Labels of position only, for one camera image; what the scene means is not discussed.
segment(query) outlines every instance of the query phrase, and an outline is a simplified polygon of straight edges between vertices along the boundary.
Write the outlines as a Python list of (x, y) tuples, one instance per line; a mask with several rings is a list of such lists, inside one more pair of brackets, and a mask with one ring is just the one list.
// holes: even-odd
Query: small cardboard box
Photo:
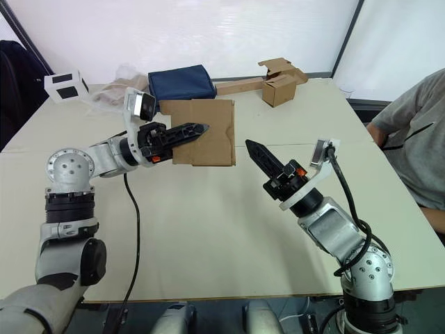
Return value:
[(297, 79), (288, 74), (266, 80), (263, 83), (263, 100), (271, 106), (279, 106), (295, 96)]
[(210, 128), (196, 141), (173, 148), (174, 164), (235, 165), (234, 101), (163, 100), (161, 113), (171, 115), (172, 127), (196, 122)]
[(266, 79), (278, 77), (283, 74), (291, 75), (296, 78), (297, 85), (307, 82), (307, 75), (292, 65), (292, 63), (284, 58), (269, 59), (268, 61), (260, 61), (258, 65), (265, 65), (268, 68)]
[(78, 100), (89, 93), (88, 86), (79, 71), (45, 76), (44, 86), (56, 103)]
[(263, 87), (264, 79), (261, 77), (236, 80), (230, 82), (217, 83), (216, 94), (217, 95), (227, 95), (234, 93), (247, 92), (249, 90), (261, 89)]

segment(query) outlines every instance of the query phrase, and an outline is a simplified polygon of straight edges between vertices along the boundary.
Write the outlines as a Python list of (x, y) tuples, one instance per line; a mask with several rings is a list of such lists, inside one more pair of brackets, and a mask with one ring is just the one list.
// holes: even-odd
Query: table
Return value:
[[(307, 85), (336, 90), (329, 82), (330, 79), (317, 79)], [(294, 101), (288, 103), (289, 109), (299, 112), (293, 103), (307, 98), (303, 92), (301, 89)], [(247, 106), (246, 96), (255, 98), (252, 92), (230, 96), (236, 101), (236, 133), (240, 140), (236, 142), (235, 167), (178, 166), (166, 162), (129, 174), (142, 216), (140, 271), (131, 300), (341, 293), (340, 281), (332, 275), (336, 261), (319, 250), (297, 226), (295, 216), (282, 212), (279, 203), (262, 189), (266, 176), (249, 159), (242, 145), (242, 138), (249, 138), (257, 131), (244, 123), (244, 109), (240, 105)], [(329, 129), (341, 127), (334, 122), (336, 119), (359, 124), (355, 114), (343, 110), (343, 103), (336, 101), (332, 98), (331, 109), (342, 116), (331, 118)], [(64, 109), (56, 108), (51, 101), (45, 102), (0, 154), (0, 253), (4, 254), (0, 257), (4, 273), (0, 298), (34, 283), (39, 229), (45, 221), (43, 196), (48, 180), (43, 167), (47, 157), (64, 145), (82, 147), (76, 145), (78, 141), (87, 146), (123, 128), (118, 116), (86, 114), (87, 109), (79, 102), (67, 104)], [(249, 124), (259, 129), (267, 125), (261, 121), (262, 113), (281, 111), (275, 108), (258, 112), (257, 121)], [(158, 121), (168, 120), (167, 116), (156, 117)], [(69, 123), (57, 127), (54, 119)], [(310, 129), (311, 125), (303, 121), (302, 128), (305, 125)], [(53, 125), (53, 135), (59, 142), (51, 141), (50, 134), (41, 134), (43, 124)], [(342, 140), (339, 163), (360, 218), (371, 224), (394, 256), (394, 288), (445, 285), (445, 268), (438, 265), (445, 262), (445, 249), (383, 153), (368, 140), (366, 130), (362, 132), (360, 126), (355, 132), (349, 128), (342, 128), (343, 133), (333, 130)], [(66, 136), (61, 129), (66, 129)], [(279, 134), (281, 141), (274, 139), (272, 132), (252, 139), (266, 142), (283, 162), (295, 158), (307, 166), (314, 149), (310, 142), (315, 141), (318, 129)], [(120, 301), (134, 266), (134, 208), (122, 177), (94, 179), (92, 184), (96, 187), (95, 216), (101, 224), (97, 237), (107, 245), (108, 261), (107, 274), (85, 297), (88, 301)], [(347, 209), (346, 198), (334, 175), (321, 183), (318, 190)]]

